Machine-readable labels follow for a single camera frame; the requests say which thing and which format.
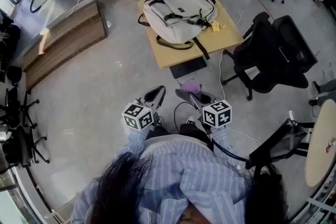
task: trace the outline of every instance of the purple object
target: purple object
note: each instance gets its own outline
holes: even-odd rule
[[[201,97],[201,87],[199,83],[195,80],[187,80],[185,83],[181,85],[181,90],[188,93],[193,93],[196,97]]]

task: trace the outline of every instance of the yellow cloth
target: yellow cloth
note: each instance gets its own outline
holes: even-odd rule
[[[220,25],[219,22],[214,20],[211,24],[211,27],[212,27],[213,32],[219,32],[219,30],[221,30],[222,28],[225,28],[226,25]]]

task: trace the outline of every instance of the table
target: table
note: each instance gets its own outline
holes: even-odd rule
[[[219,32],[213,32],[211,28],[208,28],[197,36],[209,54],[231,46],[240,45],[244,41],[235,23],[225,11],[219,0],[215,1],[218,9],[216,20],[221,25],[225,25],[225,28],[221,29]],[[140,14],[143,13],[143,5],[144,0],[138,2]],[[145,27],[145,30],[157,64],[160,68],[170,67],[174,78],[179,78],[185,74],[206,67],[206,63],[203,60],[203,53],[196,45],[189,50],[183,51],[166,48],[156,42],[157,33],[151,27]]]
[[[307,153],[306,182],[313,187],[326,175],[333,163],[336,145],[326,153],[328,143],[336,139],[336,104],[331,99],[323,103],[315,123]]]

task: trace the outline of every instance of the striped shirt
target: striped shirt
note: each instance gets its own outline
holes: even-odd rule
[[[119,153],[141,155],[147,133],[148,130],[132,131],[128,145]],[[222,147],[233,151],[224,127],[213,129],[212,136]],[[139,206],[141,223],[176,224],[189,202],[210,223],[245,223],[245,178],[238,169],[239,161],[216,146],[212,152],[195,141],[176,139],[144,155],[153,155],[153,161]],[[90,223],[97,185],[97,180],[92,180],[79,195],[72,224]]]

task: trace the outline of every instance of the round table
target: round table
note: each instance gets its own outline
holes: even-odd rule
[[[336,104],[328,99],[322,105],[309,143],[306,160],[308,186],[313,187],[324,178],[333,163],[335,153]]]

